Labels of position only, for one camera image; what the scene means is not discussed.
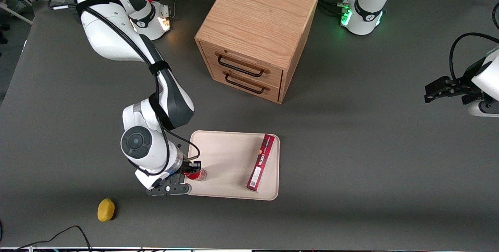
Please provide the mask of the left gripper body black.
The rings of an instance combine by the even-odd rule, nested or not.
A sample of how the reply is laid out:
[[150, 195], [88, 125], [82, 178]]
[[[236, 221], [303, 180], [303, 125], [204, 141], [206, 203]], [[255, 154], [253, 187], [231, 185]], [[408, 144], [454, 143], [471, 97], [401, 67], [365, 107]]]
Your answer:
[[459, 78], [456, 77], [454, 73], [454, 67], [452, 66], [452, 78], [454, 82], [454, 91], [457, 95], [466, 94], [472, 97], [478, 97], [482, 94], [482, 90], [478, 88], [473, 82], [472, 78], [479, 72], [482, 65], [484, 64], [485, 58], [481, 58], [474, 62], [472, 65], [465, 69], [463, 75]]

